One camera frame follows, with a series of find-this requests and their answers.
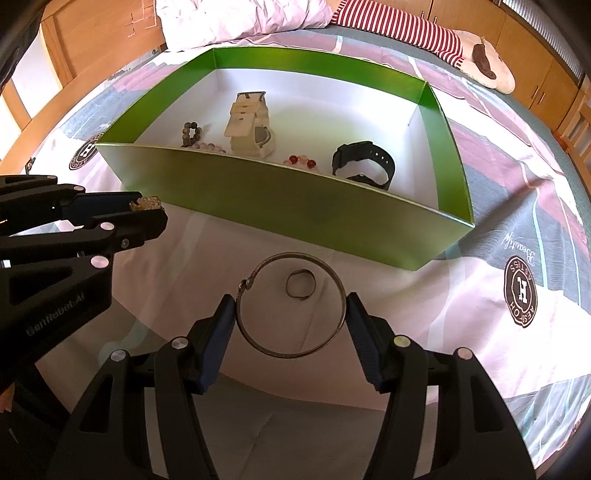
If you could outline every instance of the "metal bangle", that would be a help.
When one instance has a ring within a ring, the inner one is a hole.
[[[339,289],[339,296],[340,296],[340,302],[341,302],[341,310],[342,311],[341,311],[341,315],[340,315],[340,319],[339,319],[339,324],[336,326],[335,331],[320,345],[317,345],[314,348],[311,348],[309,350],[305,350],[303,352],[298,352],[298,353],[274,352],[272,350],[269,350],[269,349],[263,347],[262,345],[259,345],[248,334],[248,332],[244,328],[244,324],[242,323],[242,315],[241,315],[242,295],[244,294],[244,292],[246,290],[250,290],[252,288],[252,285],[255,281],[256,276],[264,267],[266,267],[268,264],[270,264],[272,262],[275,262],[277,260],[282,260],[284,258],[299,258],[301,260],[307,260],[309,262],[312,262],[313,264],[318,265],[320,268],[322,268],[322,270],[327,272],[328,275],[330,275],[330,278],[332,278],[333,281],[336,283],[336,286]],[[333,338],[335,338],[337,333],[340,332],[341,328],[345,324],[346,313],[347,313],[347,294],[345,292],[345,287],[343,286],[343,283],[341,282],[339,276],[326,262],[322,261],[320,258],[316,258],[312,255],[301,253],[301,252],[284,252],[282,254],[272,255],[271,257],[266,258],[260,264],[258,264],[258,266],[253,270],[253,272],[251,273],[251,275],[248,278],[246,278],[240,282],[240,285],[238,287],[238,293],[236,295],[236,323],[238,324],[238,329],[240,330],[240,333],[246,339],[246,341],[248,343],[250,343],[254,348],[259,350],[261,353],[264,353],[265,355],[273,356],[275,358],[285,358],[285,359],[291,358],[291,359],[293,359],[293,358],[301,358],[303,356],[307,356],[307,355],[311,355],[313,353],[316,353],[318,350],[325,347]]]
[[[312,288],[312,291],[310,293],[308,293],[308,295],[292,295],[290,293],[290,280],[292,277],[295,277],[296,275],[301,275],[302,273],[305,273],[306,275],[309,275],[312,277],[312,281],[314,282],[314,287]],[[314,294],[315,291],[316,291],[316,277],[307,268],[301,268],[299,270],[295,270],[287,276],[287,280],[285,281],[285,293],[287,293],[288,297],[290,297],[292,299],[297,299],[297,300],[307,300]]]

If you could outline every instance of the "wristwatch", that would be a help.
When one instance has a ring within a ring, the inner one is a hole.
[[[363,173],[347,178],[349,180],[365,183],[366,185],[370,185],[377,189],[388,190],[392,178],[394,178],[394,171],[396,170],[394,159],[392,159],[390,154],[383,148],[374,145],[369,141],[345,144],[337,148],[333,155],[333,175],[335,175],[338,169],[343,168],[350,161],[359,161],[366,158],[376,162],[384,169],[388,175],[388,181],[384,184],[379,184]]]

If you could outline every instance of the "cabinet door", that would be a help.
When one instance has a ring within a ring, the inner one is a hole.
[[[573,104],[579,88],[564,71],[560,63],[552,61],[548,76],[540,88],[530,110],[540,118],[553,132]]]
[[[54,0],[41,28],[62,86],[103,57],[117,53],[121,68],[165,42],[154,0]]]
[[[425,20],[429,16],[429,10],[431,10],[431,0],[378,0],[378,2],[398,8]]]
[[[526,108],[539,94],[552,65],[552,55],[519,22],[507,17],[496,50],[515,77],[513,97]]]
[[[429,20],[452,30],[465,30],[496,46],[507,14],[490,0],[433,0]]]

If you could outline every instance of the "white pillow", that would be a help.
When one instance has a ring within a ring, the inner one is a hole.
[[[251,35],[323,28],[332,17],[326,0],[157,0],[156,13],[171,51]]]

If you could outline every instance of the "red and white striped sock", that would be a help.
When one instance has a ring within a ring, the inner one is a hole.
[[[373,0],[343,0],[330,23],[423,48],[456,68],[464,60],[460,38],[452,30]]]

